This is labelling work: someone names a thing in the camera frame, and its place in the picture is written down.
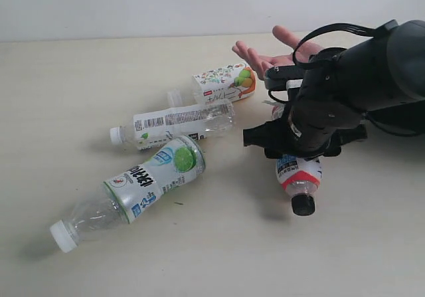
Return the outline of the bare open human hand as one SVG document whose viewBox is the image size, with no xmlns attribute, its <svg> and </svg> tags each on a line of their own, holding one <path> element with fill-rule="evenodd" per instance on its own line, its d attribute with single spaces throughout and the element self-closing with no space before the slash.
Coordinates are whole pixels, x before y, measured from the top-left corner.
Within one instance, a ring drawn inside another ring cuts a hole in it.
<svg viewBox="0 0 425 297">
<path fill-rule="evenodd" d="M 272 34 L 282 44 L 291 49 L 295 49 L 300 42 L 300 38 L 297 37 L 295 33 L 280 25 L 274 26 Z M 321 50 L 323 50 L 323 47 L 308 41 L 302 44 L 297 50 L 296 58 L 300 62 L 307 62 L 311 55 L 317 54 Z M 292 54 L 278 56 L 261 55 L 258 54 L 254 48 L 248 47 L 242 41 L 236 41 L 235 45 L 232 47 L 232 51 L 250 66 L 260 80 L 264 79 L 264 75 L 269 68 L 294 64 Z"/>
</svg>

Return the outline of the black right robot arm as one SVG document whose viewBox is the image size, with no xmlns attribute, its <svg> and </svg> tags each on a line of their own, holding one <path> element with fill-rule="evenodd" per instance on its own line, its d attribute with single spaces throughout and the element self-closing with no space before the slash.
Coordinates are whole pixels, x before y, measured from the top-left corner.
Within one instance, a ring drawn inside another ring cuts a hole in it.
<svg viewBox="0 0 425 297">
<path fill-rule="evenodd" d="M 364 40 L 269 68 L 268 94 L 285 91 L 288 99 L 275 120 L 243 131 L 244 145 L 261 147 L 270 159 L 310 160 L 338 156 L 345 144 L 365 140 L 365 122 L 394 136 L 424 134 L 424 22 L 391 20 L 374 29 L 334 23 L 308 38 L 335 31 Z"/>
</svg>

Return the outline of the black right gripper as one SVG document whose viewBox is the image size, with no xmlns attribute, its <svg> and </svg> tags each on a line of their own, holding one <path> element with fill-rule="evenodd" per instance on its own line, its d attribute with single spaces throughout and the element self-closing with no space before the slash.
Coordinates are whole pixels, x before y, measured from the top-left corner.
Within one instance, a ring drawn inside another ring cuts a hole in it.
<svg viewBox="0 0 425 297">
<path fill-rule="evenodd" d="M 243 129 L 244 146 L 264 148 L 268 158 L 335 157 L 344 145 L 366 140 L 365 108 L 356 85 L 364 80 L 368 53 L 323 49 L 306 61 L 300 57 L 295 61 L 301 87 L 288 91 L 288 103 L 278 119 Z"/>
</svg>

